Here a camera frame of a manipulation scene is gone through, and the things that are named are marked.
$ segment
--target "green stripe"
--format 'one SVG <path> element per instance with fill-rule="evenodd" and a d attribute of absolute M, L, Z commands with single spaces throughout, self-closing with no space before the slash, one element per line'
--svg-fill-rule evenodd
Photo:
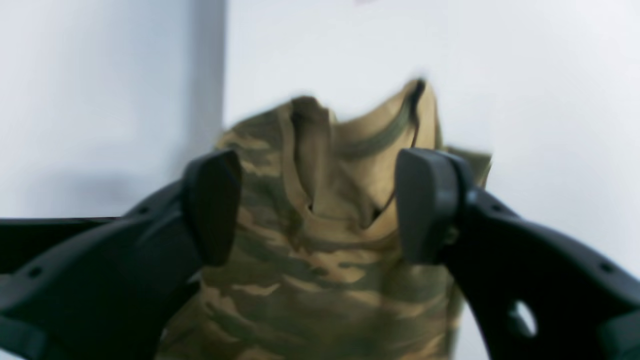
<path fill-rule="evenodd" d="M 411 105 L 412 102 L 406 99 L 395 119 L 383 131 L 368 139 L 338 147 L 337 155 L 345 160 L 355 160 L 372 156 L 390 147 L 409 126 L 412 118 Z"/>

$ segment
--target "white background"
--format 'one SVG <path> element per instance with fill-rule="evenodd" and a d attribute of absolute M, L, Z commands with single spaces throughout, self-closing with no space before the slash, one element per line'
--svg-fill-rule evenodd
<path fill-rule="evenodd" d="M 189 115 L 186 4 L 0 0 L 0 216 L 118 215 L 175 177 L 193 128 L 213 141 Z M 233 0 L 227 15 L 223 113 L 205 118 L 306 93 L 348 120 L 423 74 L 445 140 L 494 153 L 489 191 L 640 275 L 637 0 Z M 457 359 L 486 359 L 469 313 Z"/>

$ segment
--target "camouflage t-shirt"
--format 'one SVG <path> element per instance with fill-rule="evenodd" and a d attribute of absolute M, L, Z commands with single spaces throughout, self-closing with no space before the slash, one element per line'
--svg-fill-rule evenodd
<path fill-rule="evenodd" d="M 409 265 L 393 171 L 403 147 L 442 144 L 421 80 L 347 123 L 309 97 L 240 122 L 243 194 L 234 249 L 202 270 L 200 293 L 167 326 L 157 359 L 449 359 L 462 296 L 443 266 Z"/>

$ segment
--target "white wall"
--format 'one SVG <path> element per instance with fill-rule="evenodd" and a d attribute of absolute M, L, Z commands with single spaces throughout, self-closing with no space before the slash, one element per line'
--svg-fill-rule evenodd
<path fill-rule="evenodd" d="M 208 151 L 223 4 L 0 1 L 0 217 L 121 215 Z"/>
<path fill-rule="evenodd" d="M 489 191 L 640 275 L 637 1 L 234 0 L 227 49 L 226 126 L 303 92 L 348 120 L 426 74 Z"/>

